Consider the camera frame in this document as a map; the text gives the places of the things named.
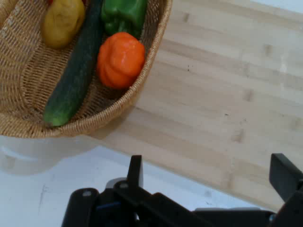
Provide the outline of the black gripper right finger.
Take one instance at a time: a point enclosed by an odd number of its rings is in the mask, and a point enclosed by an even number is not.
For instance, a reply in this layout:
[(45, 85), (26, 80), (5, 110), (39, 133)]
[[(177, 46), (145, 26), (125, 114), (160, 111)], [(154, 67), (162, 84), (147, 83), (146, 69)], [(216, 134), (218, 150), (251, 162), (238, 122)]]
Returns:
[(269, 181), (283, 206), (272, 219), (271, 227), (303, 225), (303, 173), (284, 154), (271, 155)]

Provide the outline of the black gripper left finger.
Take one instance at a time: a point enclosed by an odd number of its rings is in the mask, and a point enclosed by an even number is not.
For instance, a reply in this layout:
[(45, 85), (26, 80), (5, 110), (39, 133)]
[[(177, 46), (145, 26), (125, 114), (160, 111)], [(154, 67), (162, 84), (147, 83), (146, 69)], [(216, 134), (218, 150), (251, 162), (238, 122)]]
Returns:
[(199, 218), (161, 193), (142, 188), (142, 156), (132, 156), (127, 177), (102, 193), (93, 188), (74, 191), (63, 227), (208, 227)]

